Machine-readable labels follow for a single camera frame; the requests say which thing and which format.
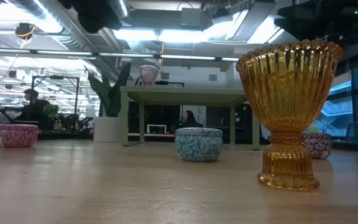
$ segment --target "amber glass vase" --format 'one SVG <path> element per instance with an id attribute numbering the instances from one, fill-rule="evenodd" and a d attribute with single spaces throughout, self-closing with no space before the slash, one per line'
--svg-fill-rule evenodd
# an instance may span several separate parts
<path id="1" fill-rule="evenodd" d="M 256 49 L 237 62 L 252 111 L 271 132 L 261 183 L 295 190 L 319 186 L 301 133 L 323 108 L 341 55 L 332 42 L 303 40 Z"/>

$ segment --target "fluorescent light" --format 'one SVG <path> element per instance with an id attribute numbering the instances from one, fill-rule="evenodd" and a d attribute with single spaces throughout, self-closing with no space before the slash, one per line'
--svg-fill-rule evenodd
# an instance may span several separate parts
<path id="1" fill-rule="evenodd" d="M 152 54 L 99 53 L 99 55 L 107 57 L 154 58 Z"/>
<path id="2" fill-rule="evenodd" d="M 161 4 L 160 1 L 136 0 L 131 1 L 131 6 L 134 9 L 148 9 L 148 10 L 166 10 L 166 11 L 181 11 L 183 8 L 201 8 L 201 2 L 186 1 L 166 1 Z"/>
<path id="3" fill-rule="evenodd" d="M 214 60 L 215 57 L 189 56 L 189 55 L 161 55 L 161 58 L 192 59 L 192 60 Z"/>
<path id="4" fill-rule="evenodd" d="M 284 33 L 284 29 L 279 29 L 274 35 L 273 37 L 271 37 L 267 42 L 271 43 L 273 42 L 275 39 L 277 39 L 277 37 L 279 37 L 282 33 Z"/>
<path id="5" fill-rule="evenodd" d="M 0 49 L 0 53 L 29 54 L 30 50 L 22 49 Z"/>
<path id="6" fill-rule="evenodd" d="M 230 27 L 233 25 L 233 21 L 220 22 L 212 25 L 210 28 L 203 31 L 204 36 L 209 39 L 211 37 L 220 37 L 226 35 Z"/>
<path id="7" fill-rule="evenodd" d="M 96 57 L 68 56 L 67 59 L 96 60 Z"/>
<path id="8" fill-rule="evenodd" d="M 21 92 L 0 91 L 0 96 L 24 96 L 24 94 Z M 75 99 L 75 95 L 61 93 L 39 93 L 39 96 L 56 96 L 63 99 Z M 78 99 L 85 100 L 86 96 L 90 98 L 98 97 L 97 95 L 78 95 Z"/>
<path id="9" fill-rule="evenodd" d="M 202 31 L 163 30 L 159 40 L 171 43 L 199 43 L 208 40 Z"/>
<path id="10" fill-rule="evenodd" d="M 227 32 L 227 35 L 225 38 L 226 40 L 234 37 L 237 30 L 239 30 L 242 22 L 246 18 L 247 14 L 248 14 L 248 10 L 244 10 L 244 11 L 240 12 L 238 16 L 236 14 L 233 15 L 233 20 L 235 22 L 234 22 L 234 25 L 231 27 L 231 29 Z"/>
<path id="11" fill-rule="evenodd" d="M 236 62 L 238 60 L 238 58 L 222 58 L 223 62 Z"/>
<path id="12" fill-rule="evenodd" d="M 0 4 L 0 20 L 3 21 L 30 21 L 32 15 L 16 8 L 12 4 Z"/>
<path id="13" fill-rule="evenodd" d="M 121 29 L 114 30 L 114 35 L 121 40 L 157 40 L 154 30 L 148 29 Z"/>
<path id="14" fill-rule="evenodd" d="M 280 28 L 274 24 L 274 16 L 268 16 L 258 26 L 255 32 L 252 34 L 250 39 L 247 41 L 248 44 L 264 44 L 271 36 L 273 36 Z"/>
<path id="15" fill-rule="evenodd" d="M 38 50 L 37 53 L 53 54 L 53 55 L 78 55 L 78 56 L 92 55 L 92 52 L 71 52 L 71 51 L 55 51 L 55 50 Z"/>

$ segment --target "green table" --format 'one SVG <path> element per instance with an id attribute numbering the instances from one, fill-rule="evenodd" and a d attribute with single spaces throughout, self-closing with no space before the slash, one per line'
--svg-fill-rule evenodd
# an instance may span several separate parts
<path id="1" fill-rule="evenodd" d="M 128 98 L 139 104 L 139 136 L 144 142 L 144 105 L 195 105 L 230 107 L 230 144 L 235 140 L 235 108 L 247 101 L 243 90 L 122 86 L 122 145 L 128 142 Z M 252 115 L 252 148 L 259 148 L 259 120 Z"/>

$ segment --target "table leg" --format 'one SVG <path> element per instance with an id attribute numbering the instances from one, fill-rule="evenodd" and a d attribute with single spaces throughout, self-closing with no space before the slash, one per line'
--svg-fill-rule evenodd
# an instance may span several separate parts
<path id="1" fill-rule="evenodd" d="M 260 149 L 260 123 L 258 118 L 252 113 L 252 149 Z"/>
<path id="2" fill-rule="evenodd" d="M 139 103 L 139 137 L 140 142 L 144 142 L 144 102 Z"/>
<path id="3" fill-rule="evenodd" d="M 128 92 L 121 92 L 121 122 L 122 122 L 122 141 L 123 146 L 128 146 Z"/>
<path id="4" fill-rule="evenodd" d="M 230 144 L 236 143 L 236 108 L 230 107 Z"/>

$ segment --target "potted plant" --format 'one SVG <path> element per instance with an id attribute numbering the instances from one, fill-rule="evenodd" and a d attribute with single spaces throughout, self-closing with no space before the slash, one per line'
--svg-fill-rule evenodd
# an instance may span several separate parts
<path id="1" fill-rule="evenodd" d="M 53 129 L 54 130 L 59 130 L 59 124 L 55 122 L 55 120 L 57 121 L 58 119 L 56 118 L 56 114 L 59 111 L 59 106 L 58 105 L 45 105 L 42 108 L 42 112 L 44 113 L 45 116 L 48 116 L 48 128 L 52 129 L 52 123 L 53 123 Z"/>
<path id="2" fill-rule="evenodd" d="M 131 72 L 131 63 L 126 64 L 119 74 L 114 86 L 110 85 L 108 77 L 102 73 L 102 81 L 98 80 L 88 69 L 88 80 L 93 91 L 100 98 L 104 108 L 103 117 L 95 118 L 93 140 L 97 142 L 120 142 L 121 141 L 121 118 L 118 113 L 121 110 L 120 87 L 126 86 Z"/>

